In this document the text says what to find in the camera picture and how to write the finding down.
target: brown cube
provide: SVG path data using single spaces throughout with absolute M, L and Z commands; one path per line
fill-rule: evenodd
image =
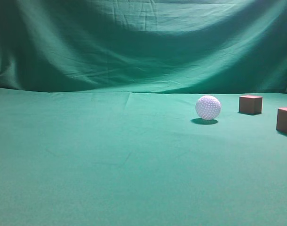
M 281 107 L 277 111 L 276 129 L 287 133 L 287 107 Z
M 263 106 L 263 97 L 259 96 L 240 96 L 239 112 L 245 114 L 261 114 Z

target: green fabric table surface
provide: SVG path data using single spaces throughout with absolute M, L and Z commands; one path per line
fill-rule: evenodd
M 287 226 L 287 94 L 263 114 L 199 94 L 0 89 L 0 226 Z

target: golf ball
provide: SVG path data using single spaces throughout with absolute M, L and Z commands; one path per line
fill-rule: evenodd
M 205 95 L 196 102 L 197 114 L 205 120 L 212 120 L 219 115 L 221 103 L 214 96 Z

